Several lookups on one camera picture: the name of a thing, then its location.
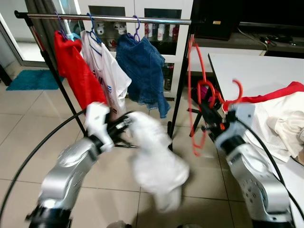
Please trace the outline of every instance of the blue denim jacket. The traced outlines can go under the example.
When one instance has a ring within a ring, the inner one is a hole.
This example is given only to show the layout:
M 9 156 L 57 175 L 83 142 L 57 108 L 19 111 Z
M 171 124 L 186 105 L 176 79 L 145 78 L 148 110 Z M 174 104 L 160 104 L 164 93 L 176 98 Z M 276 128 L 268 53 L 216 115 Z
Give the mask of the blue denim jacket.
M 170 105 L 163 95 L 165 59 L 158 50 L 146 38 L 137 42 L 130 34 L 124 34 L 118 39 L 116 60 L 132 79 L 129 98 L 147 105 L 149 110 L 158 108 L 161 118 L 166 118 Z

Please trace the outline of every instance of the clothes rack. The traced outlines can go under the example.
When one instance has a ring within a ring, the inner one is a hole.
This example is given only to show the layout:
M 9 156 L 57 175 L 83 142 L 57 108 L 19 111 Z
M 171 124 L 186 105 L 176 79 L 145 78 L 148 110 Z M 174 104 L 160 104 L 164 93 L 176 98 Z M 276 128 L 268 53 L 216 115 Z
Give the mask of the clothes rack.
M 40 37 L 34 27 L 34 24 L 31 20 L 31 19 L 58 19 L 57 15 L 56 14 L 36 14 L 36 13 L 27 13 L 27 12 L 18 12 L 18 11 L 15 11 L 14 13 L 15 13 L 16 18 L 25 20 L 35 41 L 37 42 L 37 44 L 39 46 L 42 57 L 44 58 L 47 66 L 49 67 L 52 75 L 54 76 L 54 78 L 59 86 L 59 89 L 60 89 L 63 97 L 65 98 L 73 115 L 75 115 L 76 114 L 75 108 L 73 107 L 73 104 L 60 81 L 59 75 L 51 62 L 48 52 L 45 50 L 45 48 L 40 40 Z M 91 18 L 88 15 L 59 14 L 59 17 L 61 19 L 91 20 Z M 132 23 L 137 23 L 139 21 L 140 23 L 189 25 L 187 40 L 186 40 L 186 44 L 185 44 L 185 51 L 184 51 L 183 61 L 182 61 L 182 66 L 181 66 L 181 71 L 180 71 L 180 79 L 179 79 L 179 84 L 178 84 L 178 89 L 177 89 L 177 94 L 176 94 L 173 118 L 172 118 L 172 121 L 169 121 L 168 125 L 167 125 L 168 135 L 172 138 L 174 127 L 175 127 L 175 122 L 176 122 L 176 117 L 177 117 L 177 113 L 178 113 L 178 108 L 179 108 L 180 101 L 181 101 L 180 98 L 181 98 L 183 83 L 185 81 L 186 73 L 187 73 L 187 69 L 188 69 L 188 41 L 190 38 L 194 37 L 195 26 L 201 25 L 204 22 L 203 21 L 191 21 L 190 19 L 133 18 L 133 17 L 103 16 L 103 15 L 92 15 L 92 18 L 95 21 L 132 22 Z M 86 130 L 84 129 L 84 126 L 82 125 L 82 123 L 78 117 L 76 118 L 76 121 L 77 121 L 82 133 L 84 135 L 86 135 Z M 130 146 L 130 145 L 123 146 L 123 147 L 134 148 L 134 146 Z

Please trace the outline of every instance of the white cloth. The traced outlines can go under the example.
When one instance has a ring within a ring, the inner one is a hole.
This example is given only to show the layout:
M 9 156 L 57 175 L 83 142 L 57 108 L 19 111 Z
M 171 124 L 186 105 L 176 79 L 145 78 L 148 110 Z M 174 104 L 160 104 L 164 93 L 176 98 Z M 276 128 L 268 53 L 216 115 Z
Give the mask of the white cloth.
M 128 116 L 134 121 L 131 134 L 140 145 L 140 152 L 131 160 L 135 180 L 153 194 L 159 212 L 176 210 L 189 166 L 168 149 L 171 139 L 157 120 L 141 112 Z
M 301 116 L 304 112 L 304 92 L 296 92 L 254 105 L 255 113 L 251 128 L 261 138 L 270 153 L 284 162 L 287 162 L 291 155 L 296 157 L 299 149 L 303 149 L 303 144 L 300 141 L 297 142 L 295 135 L 296 131 L 300 133 L 300 128 L 304 127 Z M 262 148 L 249 131 L 246 131 L 245 135 L 252 144 Z
M 107 104 L 111 108 L 110 120 L 126 113 L 125 96 L 131 79 L 120 68 L 104 43 L 97 44 L 86 31 L 81 32 L 82 53 L 85 62 L 101 84 Z

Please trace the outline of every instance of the red cloth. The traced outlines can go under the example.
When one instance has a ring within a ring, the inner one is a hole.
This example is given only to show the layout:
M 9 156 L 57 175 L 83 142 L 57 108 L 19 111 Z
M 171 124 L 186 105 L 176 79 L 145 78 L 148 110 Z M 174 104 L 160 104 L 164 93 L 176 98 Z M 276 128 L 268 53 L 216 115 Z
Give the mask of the red cloth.
M 59 75 L 67 78 L 80 107 L 85 109 L 92 102 L 106 104 L 103 89 L 80 55 L 81 41 L 64 41 L 59 31 L 54 37 Z
M 292 82 L 287 86 L 286 88 L 276 90 L 272 93 L 266 94 L 264 96 L 253 96 L 253 97 L 242 97 L 240 102 L 248 102 L 248 103 L 259 103 L 259 102 L 264 102 L 268 100 L 272 100 L 275 98 L 279 98 L 282 96 L 287 96 L 290 94 L 293 94 L 295 92 L 304 92 L 304 85 L 299 83 L 299 82 Z M 223 106 L 224 111 L 228 110 L 228 105 Z

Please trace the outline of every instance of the white table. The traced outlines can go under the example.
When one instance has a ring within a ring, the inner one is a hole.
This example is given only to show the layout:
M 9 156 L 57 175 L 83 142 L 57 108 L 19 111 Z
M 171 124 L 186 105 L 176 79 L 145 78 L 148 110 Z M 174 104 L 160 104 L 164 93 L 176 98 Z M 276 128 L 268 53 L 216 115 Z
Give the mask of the white table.
M 243 85 L 243 96 L 265 95 L 288 86 L 292 81 L 304 84 L 304 59 L 209 54 L 209 60 L 224 100 L 234 100 L 238 96 L 238 87 L 232 83 L 233 79 Z M 277 164 L 286 187 L 304 210 L 304 167 L 292 159 Z M 304 228 L 293 203 L 291 207 L 296 227 Z

